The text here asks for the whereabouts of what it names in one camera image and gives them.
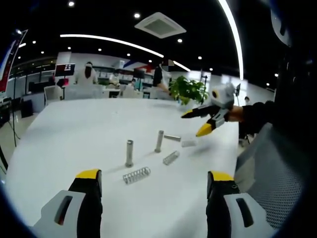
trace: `green leaves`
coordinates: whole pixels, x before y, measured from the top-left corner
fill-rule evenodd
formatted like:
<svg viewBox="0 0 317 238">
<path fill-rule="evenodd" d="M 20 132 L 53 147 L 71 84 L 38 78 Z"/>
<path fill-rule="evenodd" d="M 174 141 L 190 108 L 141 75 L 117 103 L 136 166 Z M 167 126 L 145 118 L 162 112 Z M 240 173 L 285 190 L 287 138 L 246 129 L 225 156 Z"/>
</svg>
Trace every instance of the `green leaves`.
<svg viewBox="0 0 317 238">
<path fill-rule="evenodd" d="M 184 76 L 178 77 L 172 81 L 170 92 L 175 99 L 180 99 L 182 105 L 189 103 L 190 99 L 193 99 L 200 103 L 208 98 L 209 93 L 205 91 L 206 87 L 202 82 L 195 80 L 188 80 Z"/>
</svg>

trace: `office chair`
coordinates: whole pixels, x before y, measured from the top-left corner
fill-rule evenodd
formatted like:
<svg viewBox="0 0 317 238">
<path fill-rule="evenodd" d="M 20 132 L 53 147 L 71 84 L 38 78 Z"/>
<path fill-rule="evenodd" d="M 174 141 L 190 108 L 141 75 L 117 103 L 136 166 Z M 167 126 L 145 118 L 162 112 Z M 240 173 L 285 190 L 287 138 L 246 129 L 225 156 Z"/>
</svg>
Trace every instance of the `office chair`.
<svg viewBox="0 0 317 238">
<path fill-rule="evenodd" d="M 238 156 L 235 181 L 265 209 L 270 226 L 279 229 L 304 190 L 310 166 L 308 155 L 267 123 Z"/>
</svg>

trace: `white wall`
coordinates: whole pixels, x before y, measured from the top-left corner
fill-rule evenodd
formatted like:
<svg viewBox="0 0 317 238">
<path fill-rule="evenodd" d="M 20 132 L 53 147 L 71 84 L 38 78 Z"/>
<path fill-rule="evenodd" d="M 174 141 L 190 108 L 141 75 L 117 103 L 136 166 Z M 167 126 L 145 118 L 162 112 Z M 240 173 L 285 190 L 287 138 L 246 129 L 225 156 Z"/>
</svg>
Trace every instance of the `white wall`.
<svg viewBox="0 0 317 238">
<path fill-rule="evenodd" d="M 274 93 L 268 91 L 264 88 L 258 87 L 254 84 L 249 83 L 247 89 L 247 95 L 250 98 L 252 103 L 262 102 L 265 103 L 266 101 L 274 101 Z"/>
</svg>

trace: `gray mesh fabric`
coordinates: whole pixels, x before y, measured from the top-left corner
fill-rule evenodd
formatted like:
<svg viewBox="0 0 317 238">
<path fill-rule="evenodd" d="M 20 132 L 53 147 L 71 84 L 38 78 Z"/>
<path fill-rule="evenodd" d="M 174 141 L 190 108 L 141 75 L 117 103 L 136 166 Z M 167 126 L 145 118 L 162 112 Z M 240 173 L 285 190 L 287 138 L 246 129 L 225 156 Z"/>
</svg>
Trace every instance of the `gray mesh fabric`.
<svg viewBox="0 0 317 238">
<path fill-rule="evenodd" d="M 274 127 L 254 151 L 253 159 L 254 182 L 247 193 L 265 209 L 267 222 L 278 229 L 301 195 L 309 159 Z"/>
</svg>

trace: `metal cylinder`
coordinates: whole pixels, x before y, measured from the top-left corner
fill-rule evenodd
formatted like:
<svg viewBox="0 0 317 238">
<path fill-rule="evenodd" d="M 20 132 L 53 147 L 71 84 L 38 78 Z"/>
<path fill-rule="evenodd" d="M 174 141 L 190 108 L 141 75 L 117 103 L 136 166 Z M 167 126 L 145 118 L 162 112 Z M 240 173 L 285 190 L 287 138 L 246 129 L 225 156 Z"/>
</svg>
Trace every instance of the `metal cylinder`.
<svg viewBox="0 0 317 238">
<path fill-rule="evenodd" d="M 171 140 L 176 140 L 176 141 L 180 141 L 181 140 L 181 137 L 175 136 L 175 135 L 164 135 L 164 138 L 171 139 Z"/>
<path fill-rule="evenodd" d="M 164 135 L 164 131 L 160 130 L 158 132 L 158 141 L 157 141 L 157 147 L 155 148 L 155 152 L 159 153 L 160 152 L 160 147 L 162 146 L 162 141 L 163 141 L 163 135 Z"/>
<path fill-rule="evenodd" d="M 133 166 L 132 154 L 133 154 L 133 140 L 128 140 L 127 141 L 127 161 L 125 162 L 125 166 L 128 168 Z"/>
</svg>

